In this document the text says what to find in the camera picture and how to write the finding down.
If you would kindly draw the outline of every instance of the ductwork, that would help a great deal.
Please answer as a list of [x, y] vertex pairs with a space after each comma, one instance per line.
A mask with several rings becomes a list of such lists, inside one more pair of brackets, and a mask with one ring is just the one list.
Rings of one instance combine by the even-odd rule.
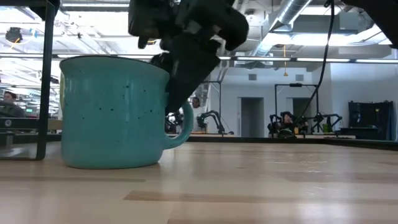
[[[262, 25], [263, 40], [251, 52], [251, 56], [266, 56], [271, 48], [274, 46], [274, 43], [267, 40], [267, 34], [270, 31], [280, 28], [282, 26], [291, 26], [294, 20], [298, 18], [300, 13], [311, 2], [312, 0], [283, 0], [280, 4], [280, 9], [278, 11], [275, 11], [266, 16], [266, 19]], [[248, 64], [247, 67], [253, 68], [253, 65]]]

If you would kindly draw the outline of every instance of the doorway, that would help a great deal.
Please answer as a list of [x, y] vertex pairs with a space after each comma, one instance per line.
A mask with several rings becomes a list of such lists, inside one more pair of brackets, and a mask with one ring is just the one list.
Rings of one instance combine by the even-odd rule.
[[[308, 101], [310, 100], [310, 98], [293, 98], [293, 114], [296, 116], [300, 116], [301, 113], [303, 113]], [[306, 118], [310, 118], [311, 117], [311, 105], [307, 108], [307, 110], [304, 113], [304, 116]]]
[[240, 136], [244, 138], [264, 137], [264, 99], [238, 98], [238, 115], [240, 112]]

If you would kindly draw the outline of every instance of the turquoise mug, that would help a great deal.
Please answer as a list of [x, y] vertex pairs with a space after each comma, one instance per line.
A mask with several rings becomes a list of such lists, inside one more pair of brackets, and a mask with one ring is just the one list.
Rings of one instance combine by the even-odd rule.
[[169, 74], [139, 60], [79, 56], [60, 62], [63, 75], [63, 161], [82, 169], [123, 169], [157, 163], [164, 149], [183, 144], [193, 111], [182, 106], [175, 138], [164, 132]]

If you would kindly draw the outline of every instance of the wooden table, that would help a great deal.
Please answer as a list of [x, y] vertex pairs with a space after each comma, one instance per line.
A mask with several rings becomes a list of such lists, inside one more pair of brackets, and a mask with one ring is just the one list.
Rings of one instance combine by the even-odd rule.
[[[167, 134], [170, 137], [175, 137], [177, 136], [177, 134]], [[222, 134], [191, 134], [190, 136], [192, 137], [223, 137]], [[236, 138], [237, 136], [235, 136], [234, 134], [224, 134], [224, 137], [228, 137], [228, 138]]]
[[1, 223], [398, 223], [396, 152], [186, 143], [155, 166], [81, 170], [59, 147], [0, 162]]

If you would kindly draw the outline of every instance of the metal pole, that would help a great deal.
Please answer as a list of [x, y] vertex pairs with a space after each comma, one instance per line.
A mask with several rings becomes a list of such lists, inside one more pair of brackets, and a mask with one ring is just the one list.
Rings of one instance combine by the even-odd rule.
[[223, 123], [223, 119], [221, 118], [221, 82], [218, 82], [220, 88], [220, 93], [218, 95], [218, 113], [220, 114], [220, 124]]
[[50, 80], [52, 59], [52, 36], [54, 27], [55, 7], [47, 1], [45, 8], [45, 31], [42, 67], [42, 91], [40, 94], [39, 135], [37, 137], [36, 160], [45, 157], [47, 129], [49, 125]]
[[316, 92], [316, 94], [317, 94], [317, 115], [318, 115], [318, 113], [319, 113], [319, 96], [318, 96], [318, 91]]
[[276, 88], [277, 88], [278, 84], [275, 84], [275, 115], [278, 116], [278, 102], [277, 102], [277, 96], [276, 96]]

